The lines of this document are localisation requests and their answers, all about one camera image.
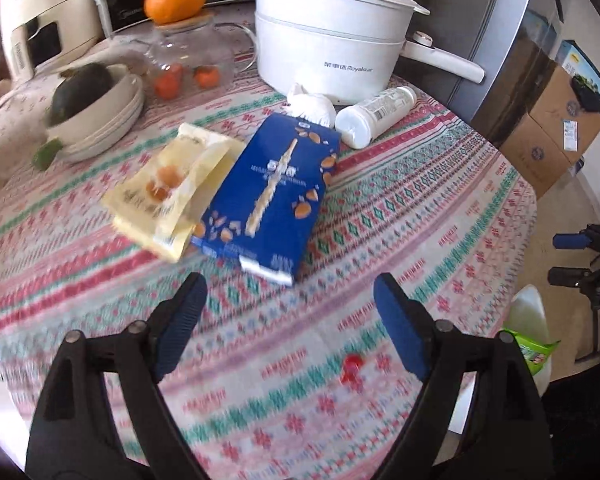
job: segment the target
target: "lid knob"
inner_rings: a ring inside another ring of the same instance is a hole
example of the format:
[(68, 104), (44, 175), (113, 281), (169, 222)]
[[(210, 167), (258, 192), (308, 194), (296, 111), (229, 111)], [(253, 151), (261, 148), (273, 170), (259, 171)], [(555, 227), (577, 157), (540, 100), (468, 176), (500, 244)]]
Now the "lid knob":
[(433, 38), (429, 34), (425, 34), (419, 30), (413, 33), (413, 41), (424, 46), (433, 45)]

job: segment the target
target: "green snack bag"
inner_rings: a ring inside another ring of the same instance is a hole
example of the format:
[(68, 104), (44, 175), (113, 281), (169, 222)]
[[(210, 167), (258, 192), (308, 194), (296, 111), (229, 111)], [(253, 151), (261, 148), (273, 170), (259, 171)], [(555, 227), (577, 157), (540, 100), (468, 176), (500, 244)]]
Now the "green snack bag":
[(509, 332), (516, 339), (516, 342), (522, 351), (522, 355), (525, 358), (526, 365), (529, 367), (531, 375), (535, 375), (542, 370), (542, 367), (549, 358), (549, 355), (551, 355), (560, 344), (560, 341), (556, 341), (555, 343), (543, 345), (542, 343), (534, 341), (533, 339), (528, 338), (522, 335), (520, 332), (516, 332), (515, 330), (510, 330), (508, 328), (503, 328), (503, 330)]

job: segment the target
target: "white chair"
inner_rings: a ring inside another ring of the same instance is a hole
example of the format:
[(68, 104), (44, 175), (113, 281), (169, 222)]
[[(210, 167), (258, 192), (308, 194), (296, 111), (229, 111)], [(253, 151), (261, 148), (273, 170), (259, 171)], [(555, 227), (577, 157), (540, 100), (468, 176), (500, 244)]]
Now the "white chair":
[[(544, 315), (544, 306), (540, 293), (533, 285), (527, 285), (519, 291), (511, 300), (509, 316), (503, 324), (504, 327), (520, 332), (540, 343), (549, 342), (549, 329)], [(551, 356), (546, 360), (544, 367), (536, 375), (534, 382), (538, 393), (542, 396), (549, 387), (551, 380)], [(458, 396), (454, 408), (449, 431), (462, 433), (466, 416), (469, 413), (471, 398), (474, 394), (475, 379)]]

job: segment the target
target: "bowl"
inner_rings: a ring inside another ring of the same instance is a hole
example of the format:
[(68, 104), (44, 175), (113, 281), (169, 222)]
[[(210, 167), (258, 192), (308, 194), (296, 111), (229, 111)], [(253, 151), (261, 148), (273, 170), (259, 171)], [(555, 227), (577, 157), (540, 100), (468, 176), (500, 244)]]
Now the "bowl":
[(112, 130), (114, 130), (121, 122), (126, 121), (126, 119), (136, 110), (138, 104), (142, 107), (142, 102), (144, 102), (144, 88), (142, 86), (142, 78), (137, 75), (130, 75), (131, 86), (134, 90), (133, 97), (128, 104), (122, 108), (113, 117), (107, 124), (101, 127), (96, 132), (93, 132), (91, 135), (85, 137), (83, 140), (79, 142), (75, 142), (70, 144), (69, 146), (65, 146), (60, 155), (69, 155), (71, 153), (81, 152), (84, 149), (90, 148), (94, 144), (98, 143), (102, 139), (105, 139)]
[(82, 160), (87, 160), (88, 158), (98, 156), (101, 153), (106, 152), (111, 146), (113, 146), (128, 133), (142, 113), (142, 104), (144, 103), (142, 81), (138, 76), (134, 77), (137, 77), (141, 84), (139, 86), (139, 92), (132, 101), (134, 103), (133, 107), (128, 110), (127, 113), (120, 114), (120, 116), (116, 118), (116, 123), (112, 124), (111, 127), (108, 128), (106, 135), (101, 135), (98, 139), (95, 139), (94, 143), (90, 146), (69, 153), (65, 153), (65, 150), (62, 150), (58, 154), (62, 160), (65, 162), (80, 162)]
[(114, 81), (112, 88), (72, 118), (47, 127), (48, 140), (59, 139), (64, 146), (81, 142), (106, 126), (129, 104), (136, 93), (136, 86), (128, 68), (115, 64), (107, 66), (107, 70)]

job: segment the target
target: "white bottle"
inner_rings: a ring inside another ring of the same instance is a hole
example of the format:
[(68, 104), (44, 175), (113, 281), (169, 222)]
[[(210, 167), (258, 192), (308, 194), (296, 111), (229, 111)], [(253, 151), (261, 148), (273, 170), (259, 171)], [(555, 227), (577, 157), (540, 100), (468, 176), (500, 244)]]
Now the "white bottle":
[(336, 130), (342, 135), (342, 142), (359, 150), (405, 117), (417, 99), (416, 92), (408, 86), (389, 88), (340, 110)]

